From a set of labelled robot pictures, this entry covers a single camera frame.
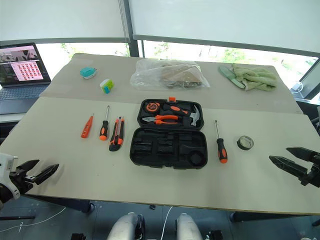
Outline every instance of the towel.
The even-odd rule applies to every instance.
[[[277,87],[277,77],[272,72],[262,68],[245,68],[232,64],[236,79],[245,85],[246,91],[259,89],[264,91],[273,91]]]

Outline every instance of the clear plastic bag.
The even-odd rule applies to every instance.
[[[130,83],[139,90],[210,88],[200,66],[182,60],[139,60]]]

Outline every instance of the screwdriver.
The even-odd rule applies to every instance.
[[[106,141],[107,138],[108,138],[108,112],[109,112],[109,108],[110,106],[108,105],[106,107],[106,114],[105,114],[105,120],[102,122],[102,127],[100,129],[100,135],[99,135],[99,138],[101,141]]]
[[[164,104],[163,105],[163,110],[171,110],[173,111],[175,114],[179,115],[179,116],[190,116],[190,114],[192,112],[188,111],[188,110],[185,110],[185,109],[182,109],[180,107],[177,107],[177,106],[171,106],[171,105],[168,105],[168,104]]]
[[[84,125],[84,128],[82,130],[82,134],[81,134],[81,137],[83,139],[86,139],[88,137],[93,120],[94,120],[94,113],[92,113],[92,116],[89,118],[89,120]]]
[[[218,139],[216,140],[216,143],[218,144],[218,157],[219,157],[220,163],[225,164],[228,162],[228,155],[224,145],[224,139],[220,138],[219,136],[217,120],[215,120],[215,127],[216,127],[216,132],[218,133]]]

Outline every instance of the beige tabletop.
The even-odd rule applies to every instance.
[[[135,104],[141,103],[144,99],[167,99],[169,96],[174,96],[177,100],[198,102],[203,108],[209,109],[302,114],[273,66],[259,66],[277,75],[278,87],[272,92],[257,89],[244,91],[236,87],[218,72],[219,66],[230,67],[231,64],[216,62],[197,62],[210,83],[210,88],[146,91],[137,90],[130,85],[130,78],[136,71],[136,62],[140,59],[76,53],[54,77],[42,96]],[[257,67],[257,65],[246,64],[243,66]],[[96,68],[95,77],[83,79],[80,70],[84,67]],[[112,79],[115,84],[109,94],[104,94],[100,89],[99,84],[104,79]]]
[[[124,116],[124,143],[110,152],[99,140],[99,129],[110,105],[111,125]],[[320,138],[303,114],[203,108],[208,163],[201,169],[151,168],[129,158],[133,132],[139,127],[140,104],[41,97],[0,146],[0,152],[19,157],[15,166],[40,159],[35,174],[51,164],[57,172],[30,194],[61,198],[147,203],[198,208],[274,213],[320,214],[320,191],[277,168],[269,155],[283,156],[311,168],[286,147],[320,152]],[[94,113],[89,137],[80,137]],[[228,163],[217,157],[217,133],[224,138]],[[237,140],[254,139],[249,151]]]

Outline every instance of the pliers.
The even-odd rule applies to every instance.
[[[179,122],[172,121],[162,121],[166,119],[179,120],[179,117],[176,115],[156,115],[156,116],[148,116],[143,117],[142,120],[146,122],[154,122],[155,124],[179,124]]]
[[[286,150],[296,158],[312,162],[313,166],[311,167],[311,171],[308,173],[307,168],[283,156],[269,156],[269,159],[278,168],[297,177],[303,186],[312,184],[320,188],[320,153],[300,146],[287,147]]]

